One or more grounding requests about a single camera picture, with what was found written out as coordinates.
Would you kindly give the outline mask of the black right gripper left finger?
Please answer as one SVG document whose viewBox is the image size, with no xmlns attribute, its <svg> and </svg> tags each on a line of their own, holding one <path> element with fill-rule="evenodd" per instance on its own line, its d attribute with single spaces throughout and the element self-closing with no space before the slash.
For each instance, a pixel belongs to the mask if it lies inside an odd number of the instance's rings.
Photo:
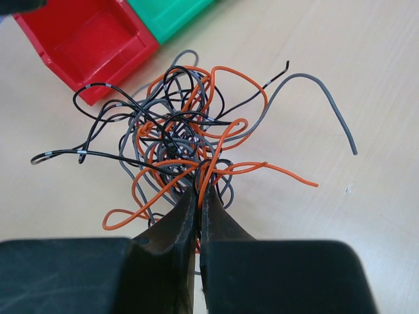
<svg viewBox="0 0 419 314">
<path fill-rule="evenodd" d="M 124 271 L 125 313 L 192 313 L 198 231 L 191 188 L 156 224 L 133 238 Z"/>
</svg>

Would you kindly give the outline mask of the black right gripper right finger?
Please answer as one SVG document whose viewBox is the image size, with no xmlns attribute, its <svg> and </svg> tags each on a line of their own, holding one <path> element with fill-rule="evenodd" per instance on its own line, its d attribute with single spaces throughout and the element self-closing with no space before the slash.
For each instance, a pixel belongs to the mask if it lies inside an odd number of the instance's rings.
<svg viewBox="0 0 419 314">
<path fill-rule="evenodd" d="M 214 187 L 202 203 L 200 270 L 209 313 L 256 313 L 249 253 L 255 238 L 223 208 Z"/>
</svg>

